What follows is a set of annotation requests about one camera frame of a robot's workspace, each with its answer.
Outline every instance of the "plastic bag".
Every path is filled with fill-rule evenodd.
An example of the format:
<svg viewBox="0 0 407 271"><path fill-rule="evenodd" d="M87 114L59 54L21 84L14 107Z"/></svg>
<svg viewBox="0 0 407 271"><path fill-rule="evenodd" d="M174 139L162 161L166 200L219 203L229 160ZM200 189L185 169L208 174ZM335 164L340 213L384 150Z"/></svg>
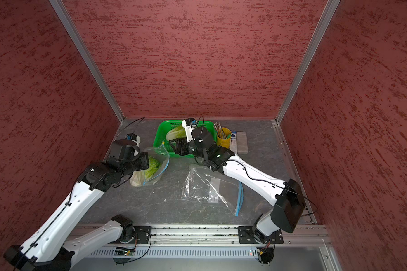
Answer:
<svg viewBox="0 0 407 271"><path fill-rule="evenodd" d="M144 171L134 171L133 176L130 178L130 183L134 187L141 187L144 185L153 185L161 179L163 172L169 165L169 153L164 147L164 142L158 148L149 147L144 149L144 152L148 152L148 155L155 158L160 163L160 167L151 175L154 168L149 168ZM153 159L149 159L150 166L156 163Z"/></svg>
<svg viewBox="0 0 407 271"><path fill-rule="evenodd" d="M238 216L243 204L243 186L234 178L213 172L206 166L192 164L182 189L182 199L225 205Z"/></svg>

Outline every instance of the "vented metal panel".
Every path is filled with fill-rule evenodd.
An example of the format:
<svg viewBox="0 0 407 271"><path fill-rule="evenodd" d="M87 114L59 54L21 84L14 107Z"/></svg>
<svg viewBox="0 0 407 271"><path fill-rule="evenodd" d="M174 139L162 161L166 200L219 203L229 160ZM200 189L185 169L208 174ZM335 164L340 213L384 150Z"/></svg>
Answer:
<svg viewBox="0 0 407 271"><path fill-rule="evenodd" d="M114 251L116 247L102 247L92 252L88 257L90 258L111 258L111 257L141 257L147 251L147 246L137 247L133 256L115 256ZM145 258L256 258L256 247L236 247L236 248L223 248L223 247L154 247L152 246Z"/></svg>

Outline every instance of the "yellow cup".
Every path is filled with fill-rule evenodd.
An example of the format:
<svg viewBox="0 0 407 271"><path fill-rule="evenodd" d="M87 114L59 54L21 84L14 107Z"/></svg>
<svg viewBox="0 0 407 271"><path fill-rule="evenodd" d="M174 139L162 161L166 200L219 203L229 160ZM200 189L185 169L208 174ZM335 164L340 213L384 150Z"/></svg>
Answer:
<svg viewBox="0 0 407 271"><path fill-rule="evenodd" d="M226 149L229 149L231 131L228 128L224 128L224 127L222 127L222 129L223 129L223 133L225 133L225 135L226 135L226 139L221 139L219 137L219 135L217 135L217 146L222 146L222 147L225 147Z"/></svg>

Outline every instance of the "black mounting plate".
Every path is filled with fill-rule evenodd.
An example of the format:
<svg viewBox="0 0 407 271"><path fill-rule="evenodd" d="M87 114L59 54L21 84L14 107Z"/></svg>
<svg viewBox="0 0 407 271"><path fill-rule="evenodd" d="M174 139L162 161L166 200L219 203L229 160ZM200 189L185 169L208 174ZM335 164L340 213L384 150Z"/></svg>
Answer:
<svg viewBox="0 0 407 271"><path fill-rule="evenodd" d="M238 239L240 244L258 244L253 234L252 226L239 226L238 227ZM269 239L271 244L283 244L282 231L278 230L273 232Z"/></svg>
<svg viewBox="0 0 407 271"><path fill-rule="evenodd" d="M134 229L137 233L137 243L138 244L148 244L149 243L149 235L146 236L146 233L151 234L151 226L134 226ZM118 240L112 242L111 244L121 244L125 245Z"/></svg>

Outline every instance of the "black cable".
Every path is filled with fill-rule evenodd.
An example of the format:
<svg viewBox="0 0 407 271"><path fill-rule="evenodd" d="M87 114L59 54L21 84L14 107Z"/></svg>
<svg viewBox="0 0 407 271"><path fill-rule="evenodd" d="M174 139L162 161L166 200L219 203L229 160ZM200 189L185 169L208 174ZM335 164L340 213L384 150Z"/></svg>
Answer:
<svg viewBox="0 0 407 271"><path fill-rule="evenodd" d="M125 262L125 263L123 263L122 265L124 265L124 264L126 264L126 263L129 263L129 262L134 262L134 261L137 261L138 259L143 258L143 257L148 253L148 251L151 249L151 243L152 243L151 234L150 234L149 232L147 232L147 231L145 231L145 232L146 232L147 234L149 234L149 247L148 247L148 250L145 252L145 254L143 254L142 256L138 257L137 259L134 259L134 260Z"/></svg>
<svg viewBox="0 0 407 271"><path fill-rule="evenodd" d="M119 249L126 250L126 251L136 249L136 247L137 247L137 231L134 232L134 238L135 238L135 244L134 244L134 247L133 247L133 248L116 247L116 249L119 248Z"/></svg>
<svg viewBox="0 0 407 271"><path fill-rule="evenodd" d="M136 128L137 128L137 126L138 126L138 125L142 122L142 120L144 120L144 119L145 119L145 117L141 117L141 118L136 119L135 121L130 122L127 126L125 126L125 127L118 133L118 135L114 138L114 140L116 140L116 139L118 138L118 136L119 136L125 129L127 129L131 124L133 124L134 122L140 120L140 122L137 123L137 125L136 125Z"/></svg>
<svg viewBox="0 0 407 271"><path fill-rule="evenodd" d="M263 253L267 252L267 248L270 246L271 240L268 240L268 244L261 250Z"/></svg>
<svg viewBox="0 0 407 271"><path fill-rule="evenodd" d="M275 250L276 250L276 245L274 245L274 247L273 247L273 256L271 256L270 262L273 261L273 258L274 258L274 251L275 251Z"/></svg>
<svg viewBox="0 0 407 271"><path fill-rule="evenodd" d="M249 176L249 174L247 173L246 167L245 167L243 164L241 164L241 163L238 162L237 160L227 160L227 161L234 161L234 162L239 163L239 164L243 167L244 171L246 172L247 177L249 177L249 179L251 179L251 180L260 181L260 182L267 182L267 183L269 183L269 184L271 184L271 185L273 185L273 186L282 188L283 190L286 190L286 191L288 191L288 192L291 192L291 193L294 193L294 194L296 194L296 195L302 196L304 199L307 199L310 203L312 203L312 204L315 206L315 209L316 209L316 210L315 210L314 212L308 213L308 214L306 214L306 215L315 214L315 213L318 211L318 207L317 207L317 205L316 205L315 203L313 203L309 198L306 198L306 197L303 196L302 194L299 194L299 193L294 192L295 189L292 188L292 187L290 187L289 185L287 185L286 182L283 182L283 184L284 184L286 187L291 188L293 191L291 191L291 190L289 190L289 189L286 189L286 188L283 188L283 187L280 187L280 186L278 186L278 185L276 185L276 184L274 184L274 183L272 183L272 182L266 181L266 180L254 179L254 178L252 178L252 177Z"/></svg>
<svg viewBox="0 0 407 271"><path fill-rule="evenodd" d="M118 187L120 187L121 185L123 185L124 183L126 183L130 178L127 178L125 181L123 181L123 182L121 182L121 183L116 183L116 184L112 185L112 187L113 187L113 188L118 188Z"/></svg>
<svg viewBox="0 0 407 271"><path fill-rule="evenodd" d="M203 125L205 124L205 119L204 119L204 117L201 115L201 116L199 117L199 119L197 120L196 127L195 127L194 129L197 128L197 125L199 124L199 121L201 120L201 118L202 118L202 127L203 127Z"/></svg>
<svg viewBox="0 0 407 271"><path fill-rule="evenodd" d="M196 156L194 157L194 160L196 161L196 164L197 165L199 165L199 166L203 166L203 164L201 165L201 164L199 164L199 162L197 161L197 159L196 159Z"/></svg>
<svg viewBox="0 0 407 271"><path fill-rule="evenodd" d="M291 188L292 190L294 190L294 188L292 188L292 187L290 187L289 185L287 185L286 184L286 182L284 182L283 183L286 187L289 187L289 188ZM284 189L284 190L287 190L287 191L289 191L289 192L291 192L291 193L294 193L294 194L297 194L297 195L299 195L299 196L302 196L303 198L305 198L305 199L307 199L310 203L312 203L314 206L315 206L315 211L313 211L312 213L308 213L308 214L306 214L306 215L311 215L311 214L315 214L317 211L318 211L318 206L315 204L315 203L313 203L313 201L311 201L310 199L308 199L308 198L306 198L305 196L303 196L302 194L299 194L299 193L296 193L296 192L293 192L293 191L291 191L291 190L288 190L288 189L286 189L286 188L283 188L283 187L279 187L279 188L282 188L282 189Z"/></svg>
<svg viewBox="0 0 407 271"><path fill-rule="evenodd" d="M22 257L16 262L15 267L12 271L16 270L16 267L18 266L18 264L20 263L21 259L24 258L24 256L27 254L27 252L36 245L36 242L39 241L39 239L42 237L42 235L48 230L48 228L54 223L54 221L56 221L56 219L59 217L60 214L62 214L62 212L65 210L66 207L71 205L71 198L72 198L72 193L74 192L74 186L72 186L72 190L71 193L69 194L69 199L68 202L65 203L65 207L63 207L63 209L59 212L59 214L57 214L57 216L53 219L53 221L51 221L51 223L47 226L47 228L45 228L45 230L39 235L39 237L30 244L30 246L28 247L28 249L26 250L26 252L24 252L24 254L22 255Z"/></svg>
<svg viewBox="0 0 407 271"><path fill-rule="evenodd" d="M227 160L226 162L228 162L228 161L233 161L233 162L239 163L239 164L243 167L243 169L244 169L244 171L246 172L246 175L247 175L247 177L249 177L249 179L254 180L254 181L267 182L267 183L269 183L269 184L271 184L271 185L275 185L274 183L269 182L269 181L266 181L266 180L254 179L254 178L250 177L250 176L249 176L249 173L247 173L246 167L245 167L243 164L241 164L240 162L238 162L237 160L230 160L230 159L229 159L229 160ZM224 164L224 163L222 163L222 164L220 164L218 167L216 167L216 170L218 170L219 167L221 167L223 164Z"/></svg>

